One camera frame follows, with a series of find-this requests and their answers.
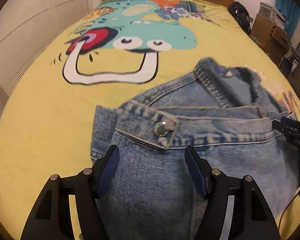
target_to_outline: blue denim fabric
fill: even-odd
[[[118,109],[97,106],[91,158],[111,144],[120,161],[98,207],[111,240],[193,239],[207,204],[194,190],[184,160],[192,145],[212,168],[242,178],[251,175],[276,217],[298,184],[298,152],[272,130],[271,120],[288,114],[247,68],[228,69],[202,59],[194,71],[150,89]],[[159,121],[165,137],[154,135]],[[228,208],[221,239],[227,239]]]

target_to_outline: yellow bedsheet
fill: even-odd
[[[157,58],[151,53],[144,58],[150,49],[160,51]],[[117,107],[189,73],[203,57],[254,70],[262,85],[300,119],[300,101],[288,81],[225,7],[199,0],[109,1],[47,47],[5,107],[0,122],[0,220],[9,233],[20,239],[34,201],[51,174],[72,176],[91,166],[97,104]],[[132,79],[92,75],[137,72],[140,66],[147,67],[145,62],[154,64],[155,71]],[[71,208],[74,214],[73,198]],[[292,209],[297,214],[293,221],[288,216]],[[292,209],[286,216],[291,225],[282,225],[283,239],[300,222],[300,200]],[[78,221],[74,219],[73,224],[77,238]]]

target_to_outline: metal screw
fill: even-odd
[[[221,173],[221,171],[218,170],[218,169],[213,169],[212,170],[212,174],[214,174],[214,175],[220,175],[220,173]]]
[[[251,176],[249,176],[249,175],[248,175],[248,176],[246,176],[246,177],[245,177],[245,179],[246,179],[246,181],[248,181],[248,182],[251,182],[251,181],[253,181],[253,178],[252,178]]]
[[[83,170],[83,174],[89,175],[92,172],[92,169],[86,168]]]
[[[58,174],[52,174],[51,176],[50,176],[50,179],[51,180],[56,180],[58,178]]]

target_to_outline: cartoon eye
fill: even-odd
[[[142,40],[138,37],[120,37],[112,45],[116,49],[135,49],[142,45]]]
[[[163,40],[148,41],[147,46],[154,51],[166,51],[171,49],[171,45]]]

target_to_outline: cartoon mouth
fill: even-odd
[[[92,75],[82,74],[78,71],[77,62],[81,49],[86,43],[85,40],[78,41],[63,67],[63,77],[71,84],[92,85],[105,82],[124,82],[124,83],[146,83],[155,78],[158,71],[158,52],[152,50],[133,50],[133,52],[143,52],[139,70],[135,72],[116,73],[101,72]]]

